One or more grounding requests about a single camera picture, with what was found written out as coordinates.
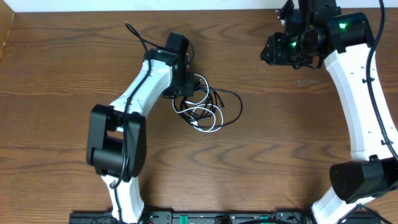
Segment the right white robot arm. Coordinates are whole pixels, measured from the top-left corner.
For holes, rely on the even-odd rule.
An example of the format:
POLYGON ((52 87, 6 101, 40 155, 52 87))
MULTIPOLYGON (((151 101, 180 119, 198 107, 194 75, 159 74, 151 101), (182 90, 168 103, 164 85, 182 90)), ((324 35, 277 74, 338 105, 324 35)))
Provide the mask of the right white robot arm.
POLYGON ((285 2, 284 31, 269 36, 261 59, 298 70, 325 67, 338 91, 351 145, 351 161, 330 167, 331 186, 304 223, 381 221, 368 202, 397 189, 397 128, 377 74, 380 41, 362 12, 343 14, 335 1, 285 2))

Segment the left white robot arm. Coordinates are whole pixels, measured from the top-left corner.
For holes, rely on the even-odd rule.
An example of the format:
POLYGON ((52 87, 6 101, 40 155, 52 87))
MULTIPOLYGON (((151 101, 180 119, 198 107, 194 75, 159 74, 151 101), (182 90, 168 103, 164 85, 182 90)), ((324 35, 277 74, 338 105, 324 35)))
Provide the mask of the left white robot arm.
POLYGON ((184 35, 170 33, 165 46, 145 53, 139 74, 119 98, 91 110, 86 161, 107 185, 117 222, 138 223, 144 211, 138 176, 147 155, 150 110, 160 96, 193 94, 189 44, 184 35))

